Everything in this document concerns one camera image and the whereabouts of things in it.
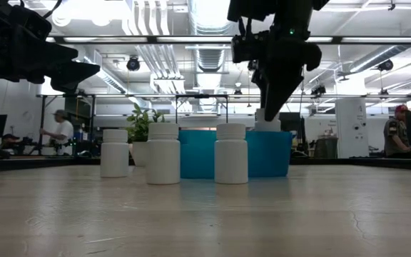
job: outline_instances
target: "blue container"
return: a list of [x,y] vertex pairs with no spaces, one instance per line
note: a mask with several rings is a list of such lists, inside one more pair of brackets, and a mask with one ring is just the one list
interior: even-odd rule
[[[181,177],[213,179],[215,174],[215,131],[180,131]],[[248,176],[286,176],[290,163],[292,136],[289,132],[256,132],[246,135]]]

